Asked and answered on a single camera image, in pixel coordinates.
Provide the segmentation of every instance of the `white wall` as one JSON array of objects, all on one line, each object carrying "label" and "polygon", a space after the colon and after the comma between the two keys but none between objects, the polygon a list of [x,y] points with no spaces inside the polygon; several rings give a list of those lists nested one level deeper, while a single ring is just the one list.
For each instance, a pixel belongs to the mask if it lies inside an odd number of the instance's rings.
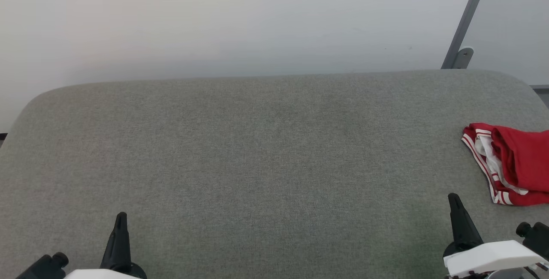
[{"label": "white wall", "polygon": [[85,82],[440,68],[467,0],[0,0],[0,132]]},{"label": "white wall", "polygon": [[527,84],[549,84],[549,0],[480,0],[462,47],[472,47],[470,69],[512,74]]}]

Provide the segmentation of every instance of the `white trim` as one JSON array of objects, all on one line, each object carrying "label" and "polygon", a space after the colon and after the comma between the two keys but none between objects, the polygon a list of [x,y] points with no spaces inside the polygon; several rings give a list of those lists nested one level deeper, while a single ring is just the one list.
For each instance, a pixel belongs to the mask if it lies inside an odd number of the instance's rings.
[{"label": "white trim", "polygon": [[498,203],[498,200],[496,199],[496,190],[494,190],[494,186],[492,185],[492,180],[490,180],[490,175],[488,173],[488,167],[486,164],[482,164],[480,155],[477,153],[477,150],[474,148],[473,140],[471,140],[471,137],[469,137],[467,134],[464,134],[461,140],[465,143],[465,145],[471,150],[473,153],[473,158],[475,158],[475,161],[480,166],[480,169],[484,171],[484,174],[486,175],[486,178],[488,179],[488,186],[490,186],[490,196],[492,197],[492,202]]},{"label": "white trim", "polygon": [[505,205],[504,199],[502,199],[501,197],[501,191],[498,191],[498,195],[496,196],[496,198],[498,199],[498,203]]},{"label": "white trim", "polygon": [[484,129],[475,129],[475,132],[477,134],[487,134],[487,135],[492,135],[492,131],[490,130],[484,130]]},{"label": "white trim", "polygon": [[509,192],[504,191],[504,201],[509,205],[513,205],[513,203],[511,203],[511,200],[509,199]]},{"label": "white trim", "polygon": [[[477,141],[480,142],[480,150],[479,150],[479,146],[476,143]],[[486,157],[486,164],[488,165],[488,168],[492,171],[492,174],[494,173],[498,174],[498,180],[501,181],[501,184],[504,187],[515,191],[519,195],[527,194],[528,190],[511,185],[505,179],[505,175],[503,174],[502,163],[500,159],[496,157],[496,155],[494,155],[494,149],[492,148],[493,141],[494,140],[492,140],[492,137],[477,135],[477,139],[475,140],[475,149],[477,150],[477,152],[482,153],[483,156]]]}]

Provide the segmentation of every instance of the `red cloth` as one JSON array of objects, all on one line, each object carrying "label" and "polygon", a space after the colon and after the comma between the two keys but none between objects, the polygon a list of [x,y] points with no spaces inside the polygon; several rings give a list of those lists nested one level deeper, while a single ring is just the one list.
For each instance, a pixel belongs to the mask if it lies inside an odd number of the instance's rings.
[{"label": "red cloth", "polygon": [[[493,151],[501,161],[503,175],[490,170],[485,154],[478,150],[479,137],[492,138],[492,150],[486,151]],[[524,132],[486,123],[471,123],[463,129],[462,140],[486,174],[494,203],[523,206],[549,203],[549,130]],[[507,186],[502,183],[501,177],[504,177]],[[520,195],[509,185],[527,189],[528,192]]]}]

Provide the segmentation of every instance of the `fabric texture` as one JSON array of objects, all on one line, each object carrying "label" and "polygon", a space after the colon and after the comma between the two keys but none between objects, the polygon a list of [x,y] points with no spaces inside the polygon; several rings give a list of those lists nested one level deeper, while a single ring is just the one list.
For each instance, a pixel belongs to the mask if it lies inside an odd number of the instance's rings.
[{"label": "fabric texture", "polygon": [[494,203],[549,203],[549,131],[471,123],[461,140],[486,175]]},{"label": "fabric texture", "polygon": [[151,279],[433,278],[457,193],[484,241],[549,207],[507,207],[459,137],[543,131],[549,111],[496,72],[84,84],[33,99],[0,148],[0,270],[43,254],[98,267],[116,214]]}]

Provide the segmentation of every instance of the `robotic arm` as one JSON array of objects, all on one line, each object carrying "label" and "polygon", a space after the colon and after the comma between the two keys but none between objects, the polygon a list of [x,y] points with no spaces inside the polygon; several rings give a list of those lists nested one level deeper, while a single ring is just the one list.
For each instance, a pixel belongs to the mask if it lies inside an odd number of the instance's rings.
[{"label": "robotic arm", "polygon": [[[453,242],[444,250],[443,261],[449,275],[446,279],[522,279],[526,270],[537,267],[547,271],[549,262],[549,227],[538,222],[533,227],[522,222],[515,240],[485,243],[473,220],[455,193],[448,195]],[[44,255],[16,279],[63,279],[63,267],[69,263],[66,255],[57,252]],[[147,279],[145,271],[131,261],[127,215],[116,216],[100,269],[75,270],[66,279]]]},{"label": "robotic arm", "polygon": [[453,242],[443,254],[447,279],[519,279],[523,270],[538,278],[532,269],[547,271],[549,258],[549,227],[538,222],[532,228],[522,222],[516,233],[524,237],[515,240],[484,243],[461,199],[448,195]]},{"label": "robotic arm", "polygon": [[[57,252],[44,255],[16,279],[63,279],[63,267],[69,263],[66,255]],[[116,216],[114,228],[106,244],[100,269],[75,270],[67,279],[147,279],[145,271],[131,261],[130,234],[126,213]]]}]

